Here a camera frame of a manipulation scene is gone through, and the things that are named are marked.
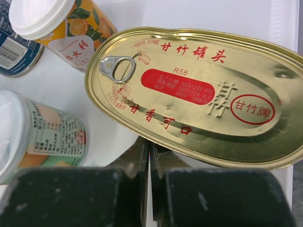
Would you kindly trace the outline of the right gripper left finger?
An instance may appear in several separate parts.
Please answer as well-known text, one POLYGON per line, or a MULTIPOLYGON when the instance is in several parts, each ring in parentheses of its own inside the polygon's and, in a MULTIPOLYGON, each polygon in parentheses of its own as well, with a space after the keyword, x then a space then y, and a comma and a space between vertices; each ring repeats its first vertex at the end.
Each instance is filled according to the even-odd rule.
POLYGON ((105 167, 19 171, 0 202, 1 226, 146 226, 148 145, 148 140, 138 137, 105 167))

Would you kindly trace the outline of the oval gold tin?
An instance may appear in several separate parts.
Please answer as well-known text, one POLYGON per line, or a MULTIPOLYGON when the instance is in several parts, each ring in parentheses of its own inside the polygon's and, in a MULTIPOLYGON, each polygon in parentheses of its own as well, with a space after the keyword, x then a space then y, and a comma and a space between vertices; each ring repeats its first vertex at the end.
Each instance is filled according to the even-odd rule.
POLYGON ((96 50, 85 87, 117 123, 215 166, 274 170, 303 158, 303 59, 273 43, 127 29, 96 50))

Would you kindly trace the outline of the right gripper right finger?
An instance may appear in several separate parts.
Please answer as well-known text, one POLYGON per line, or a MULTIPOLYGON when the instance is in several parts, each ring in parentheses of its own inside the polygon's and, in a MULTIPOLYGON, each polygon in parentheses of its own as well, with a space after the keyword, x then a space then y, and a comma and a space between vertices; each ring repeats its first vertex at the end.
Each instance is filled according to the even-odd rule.
POLYGON ((153 219, 160 227, 294 227, 278 180, 258 168, 193 168, 151 143, 153 219))

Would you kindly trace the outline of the green can white lid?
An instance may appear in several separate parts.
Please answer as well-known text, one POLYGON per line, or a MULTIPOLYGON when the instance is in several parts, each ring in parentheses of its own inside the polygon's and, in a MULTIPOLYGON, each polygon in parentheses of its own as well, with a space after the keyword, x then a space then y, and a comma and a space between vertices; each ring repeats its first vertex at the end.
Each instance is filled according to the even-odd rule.
POLYGON ((86 131, 79 118, 1 90, 1 184, 23 168, 80 166, 86 155, 86 131))

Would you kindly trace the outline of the orange can white lid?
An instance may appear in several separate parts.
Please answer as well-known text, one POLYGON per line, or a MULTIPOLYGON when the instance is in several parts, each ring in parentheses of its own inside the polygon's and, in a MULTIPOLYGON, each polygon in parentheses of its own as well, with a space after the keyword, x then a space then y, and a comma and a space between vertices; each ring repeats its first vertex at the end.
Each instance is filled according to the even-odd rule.
POLYGON ((92 0, 13 0, 13 30, 85 72, 94 52, 117 32, 92 0))

